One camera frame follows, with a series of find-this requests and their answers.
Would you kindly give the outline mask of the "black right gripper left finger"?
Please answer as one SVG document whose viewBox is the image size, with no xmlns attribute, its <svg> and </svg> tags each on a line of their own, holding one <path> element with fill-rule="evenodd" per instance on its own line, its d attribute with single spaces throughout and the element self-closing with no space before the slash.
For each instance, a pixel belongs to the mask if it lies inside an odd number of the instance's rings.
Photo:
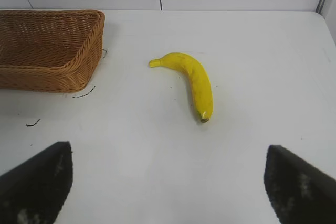
<svg viewBox="0 0 336 224">
<path fill-rule="evenodd" d="M 55 223 L 73 184 L 69 142 L 57 142 L 1 175 L 1 223 Z"/>
</svg>

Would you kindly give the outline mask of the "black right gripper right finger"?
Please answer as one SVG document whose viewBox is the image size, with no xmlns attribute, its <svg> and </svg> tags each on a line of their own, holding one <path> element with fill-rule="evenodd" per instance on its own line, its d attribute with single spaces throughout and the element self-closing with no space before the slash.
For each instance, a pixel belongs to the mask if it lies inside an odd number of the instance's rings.
<svg viewBox="0 0 336 224">
<path fill-rule="evenodd" d="M 335 179 L 281 145 L 268 147 L 264 187 L 280 223 L 335 223 Z"/>
</svg>

